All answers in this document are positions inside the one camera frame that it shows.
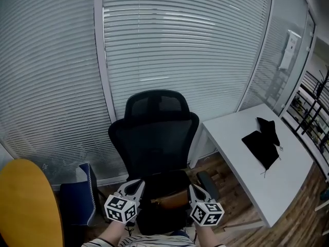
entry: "venetian blind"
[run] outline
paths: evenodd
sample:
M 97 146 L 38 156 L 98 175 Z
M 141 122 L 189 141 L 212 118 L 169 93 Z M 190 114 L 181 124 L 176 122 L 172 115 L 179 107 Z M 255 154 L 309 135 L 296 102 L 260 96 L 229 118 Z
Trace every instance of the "venetian blind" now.
M 103 0 L 118 118 L 150 89 L 181 92 L 201 120 L 235 111 L 263 41 L 270 0 Z
M 90 162 L 98 179 L 125 167 L 95 46 L 94 0 L 0 0 L 0 139 L 38 164 L 52 184 Z

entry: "floor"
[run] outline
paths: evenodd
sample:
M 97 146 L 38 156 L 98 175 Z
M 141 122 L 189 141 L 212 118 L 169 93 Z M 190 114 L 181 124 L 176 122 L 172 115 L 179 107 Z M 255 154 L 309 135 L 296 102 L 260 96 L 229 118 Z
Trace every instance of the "floor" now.
M 215 182 L 221 195 L 219 201 L 225 210 L 223 219 L 213 228 L 222 244 L 227 247 L 327 246 L 324 245 L 326 237 L 322 236 L 327 222 L 326 208 L 314 212 L 314 208 L 321 204 L 319 193 L 326 188 L 326 183 L 315 164 L 312 165 L 291 206 L 274 227 L 238 232 L 224 232 L 223 227 L 256 220 L 259 218 L 257 212 L 219 153 L 200 160 L 194 169 L 187 170 L 187 174 L 192 182 L 197 183 L 196 173 L 203 170 L 207 171 Z M 107 196 L 115 192 L 118 186 L 100 187 L 100 190 Z M 105 228 L 104 223 L 88 228 L 85 240 L 94 239 Z

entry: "chair seat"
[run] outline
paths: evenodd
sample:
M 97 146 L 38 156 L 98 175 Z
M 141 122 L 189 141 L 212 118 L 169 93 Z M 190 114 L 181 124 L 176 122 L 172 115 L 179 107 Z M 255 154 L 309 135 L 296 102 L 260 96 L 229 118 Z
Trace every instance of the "chair seat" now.
M 186 227 L 187 213 L 185 208 L 142 209 L 136 221 L 143 235 L 164 234 Z
M 145 181 L 143 201 L 175 194 L 191 184 L 189 177 L 183 170 L 150 175 L 143 180 Z
M 88 181 L 62 184 L 60 187 L 60 209 L 66 224 L 88 225 L 95 209 Z

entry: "striped shirt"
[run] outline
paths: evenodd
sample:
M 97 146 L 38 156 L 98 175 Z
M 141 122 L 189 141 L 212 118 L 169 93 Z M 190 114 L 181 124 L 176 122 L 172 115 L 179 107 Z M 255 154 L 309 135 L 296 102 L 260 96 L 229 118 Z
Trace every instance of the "striped shirt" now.
M 196 247 L 195 244 L 185 236 L 166 236 L 166 235 L 152 235 L 142 236 L 135 235 L 123 239 L 118 247 Z M 95 239 L 82 245 L 83 247 L 115 247 L 111 243 L 102 239 Z M 225 247 L 224 245 L 218 245 L 214 247 Z

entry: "railing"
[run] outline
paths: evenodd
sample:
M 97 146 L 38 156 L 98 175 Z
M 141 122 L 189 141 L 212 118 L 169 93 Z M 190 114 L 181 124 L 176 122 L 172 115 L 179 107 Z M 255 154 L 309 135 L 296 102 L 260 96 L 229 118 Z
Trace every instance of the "railing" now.
M 320 82 L 306 72 L 300 90 L 291 102 L 287 112 L 298 123 L 294 129 L 301 135 L 307 134 L 329 165 L 329 90 L 325 87 L 317 98 Z
M 308 88 L 314 95 L 316 95 L 320 85 L 320 81 L 316 77 L 314 77 L 311 73 L 306 72 L 302 84 L 306 88 Z M 329 89 L 327 87 L 323 88 L 323 91 L 319 99 L 326 106 L 326 108 L 329 109 Z

